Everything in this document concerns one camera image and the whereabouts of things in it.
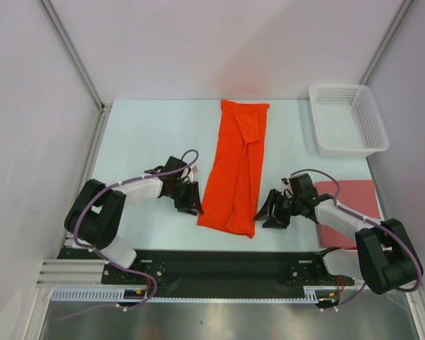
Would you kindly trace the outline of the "orange t shirt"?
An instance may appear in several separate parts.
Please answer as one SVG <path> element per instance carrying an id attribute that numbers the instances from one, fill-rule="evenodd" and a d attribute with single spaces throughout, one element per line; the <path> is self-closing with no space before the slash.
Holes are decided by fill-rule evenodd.
<path id="1" fill-rule="evenodd" d="M 268 103 L 221 101 L 215 159 L 197 225 L 254 237 L 269 108 Z"/>

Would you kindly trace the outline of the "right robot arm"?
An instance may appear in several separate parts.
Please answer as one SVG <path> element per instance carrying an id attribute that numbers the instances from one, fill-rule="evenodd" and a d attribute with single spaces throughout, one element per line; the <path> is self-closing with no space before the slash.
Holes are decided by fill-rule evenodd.
<path id="1" fill-rule="evenodd" d="M 423 269 L 400 221 L 373 220 L 329 194 L 319 195 L 314 188 L 291 196 L 270 190 L 254 220 L 262 221 L 264 228 L 285 229 L 293 216 L 350 232 L 355 237 L 361 278 L 375 294 L 411 293 L 420 288 Z"/>

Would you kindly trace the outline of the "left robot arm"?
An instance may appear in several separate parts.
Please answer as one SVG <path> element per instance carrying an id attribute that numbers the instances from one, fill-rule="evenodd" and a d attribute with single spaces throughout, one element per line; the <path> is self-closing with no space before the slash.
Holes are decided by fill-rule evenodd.
<path id="1" fill-rule="evenodd" d="M 76 236 L 78 245 L 99 251 L 118 265 L 118 275 L 127 283 L 141 278 L 137 252 L 118 235 L 125 206 L 149 198 L 168 197 L 180 213 L 202 215 L 199 185 L 189 176 L 146 175 L 110 186 L 91 179 L 84 184 L 64 220 L 64 228 Z"/>

